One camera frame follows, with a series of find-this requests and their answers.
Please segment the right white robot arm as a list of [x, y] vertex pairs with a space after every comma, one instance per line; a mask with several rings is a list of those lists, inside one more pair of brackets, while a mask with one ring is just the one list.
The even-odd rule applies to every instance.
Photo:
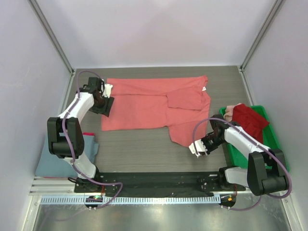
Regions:
[[248, 161], [246, 169], [241, 167], [225, 167], [222, 175], [217, 178], [217, 185], [222, 190], [229, 190], [234, 184], [250, 189], [256, 195], [268, 195], [276, 198], [275, 193], [285, 192], [283, 199], [292, 191], [292, 180], [287, 170], [284, 153], [281, 149], [271, 149], [250, 136], [236, 122], [228, 122], [217, 114], [207, 119], [212, 132], [199, 140], [193, 140], [202, 148], [206, 155], [217, 149], [221, 144], [234, 146]]

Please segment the salmon pink t shirt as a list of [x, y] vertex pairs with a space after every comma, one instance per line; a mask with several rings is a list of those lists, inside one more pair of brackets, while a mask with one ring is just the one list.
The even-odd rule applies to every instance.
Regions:
[[207, 76], [107, 80], [114, 103], [102, 116], [103, 131], [168, 127], [170, 139], [184, 147], [206, 134], [211, 98]]

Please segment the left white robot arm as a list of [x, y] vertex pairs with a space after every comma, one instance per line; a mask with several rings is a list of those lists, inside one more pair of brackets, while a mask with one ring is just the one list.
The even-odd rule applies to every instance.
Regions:
[[89, 77], [88, 83], [78, 87], [70, 105], [57, 117], [47, 121], [49, 152], [67, 162], [77, 173], [68, 180], [75, 184], [76, 193], [99, 192], [102, 180], [98, 168], [85, 153], [81, 121], [87, 112], [109, 116], [114, 102], [113, 85], [100, 77]]

